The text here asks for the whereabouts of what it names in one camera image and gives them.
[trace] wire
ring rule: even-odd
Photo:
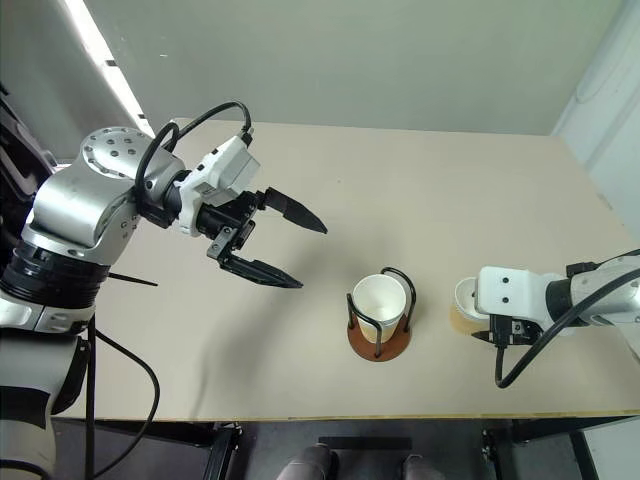
[[[507,388],[509,385],[511,385],[514,380],[518,378],[518,376],[522,373],[522,371],[527,368],[527,366],[533,361],[533,359],[536,358],[536,356],[542,351],[542,349],[546,347],[548,343],[553,340],[553,338],[558,335],[558,333],[560,333],[563,328],[573,322],[591,305],[599,302],[614,290],[620,288],[621,286],[632,280],[635,280],[636,278],[640,278],[640,268],[636,268],[635,270],[625,273],[624,275],[621,275],[620,277],[603,285],[587,298],[579,302],[577,305],[574,305],[569,310],[567,310],[563,315],[560,316],[558,321],[555,322],[551,326],[551,328],[549,328],[549,330],[544,332],[542,336],[531,346],[531,348],[527,350],[527,352],[520,358],[520,360],[518,360],[513,369],[504,378],[502,378],[504,347],[498,348],[498,352],[496,354],[496,385],[499,388]]]
[[[95,462],[95,398],[96,398],[96,316],[87,327],[89,362],[87,364],[87,398],[85,403],[84,478],[93,478]]]
[[[225,110],[229,110],[231,108],[234,108],[234,107],[237,107],[240,110],[242,110],[242,115],[244,116],[244,125],[242,126],[242,131],[245,132],[245,133],[248,132],[251,129],[251,115],[249,114],[249,109],[247,108],[247,106],[244,103],[233,100],[231,102],[226,102],[226,103],[223,103],[221,105],[218,105],[217,107],[213,107],[211,110],[203,113],[198,118],[196,118],[195,120],[191,121],[191,123],[187,124],[184,128],[182,128],[180,130],[180,133],[178,134],[177,140],[180,140],[181,138],[183,138],[191,130],[196,128],[198,125],[200,125],[205,120],[208,120],[211,117],[213,117],[213,116],[215,116],[215,115],[217,115],[219,113],[222,113]]]
[[[147,419],[145,420],[144,424],[142,425],[142,428],[140,428],[140,431],[133,438],[133,440],[131,441],[129,446],[127,448],[125,448],[124,451],[120,455],[118,455],[113,461],[111,461],[111,463],[109,463],[107,466],[101,468],[92,477],[88,477],[88,478],[98,478],[99,476],[103,475],[104,473],[108,472],[113,467],[115,467],[127,455],[129,455],[129,453],[131,453],[131,451],[140,442],[140,440],[142,440],[142,437],[144,436],[144,434],[145,434],[147,428],[149,427],[149,425],[151,425],[151,422],[153,421],[153,417],[155,416],[156,411],[158,410],[158,403],[160,403],[160,382],[158,382],[158,377],[156,377],[156,374],[153,372],[151,367],[149,365],[147,365],[147,363],[144,360],[142,360],[140,357],[136,356],[134,353],[130,352],[129,350],[124,348],[122,345],[118,344],[115,340],[112,340],[111,338],[107,337],[100,330],[96,330],[96,336],[100,340],[105,342],[107,345],[109,345],[110,347],[116,349],[117,351],[119,351],[123,355],[129,357],[131,360],[133,360],[138,365],[140,365],[140,367],[142,367],[142,369],[145,372],[147,372],[147,374],[149,375],[149,378],[151,379],[151,382],[153,383],[153,392],[154,393],[153,393],[153,404],[151,405],[151,410],[149,411],[149,415],[147,416]]]
[[[158,135],[156,135],[156,137],[151,140],[151,143],[145,150],[144,154],[142,155],[142,159],[140,159],[140,163],[138,164],[138,169],[136,170],[136,178],[133,183],[133,191],[135,192],[138,211],[141,211],[140,207],[142,205],[142,199],[144,197],[144,176],[147,172],[147,167],[149,166],[149,163],[151,163],[151,159],[158,150],[158,147],[160,147],[160,142],[164,140],[164,137],[166,137],[168,133],[171,133],[171,138],[165,144],[165,146],[163,146],[163,148],[165,148],[165,150],[169,152],[173,151],[176,144],[178,143],[178,134],[180,133],[180,129],[178,128],[178,125],[176,123],[169,122],[164,127],[162,127],[158,132]]]

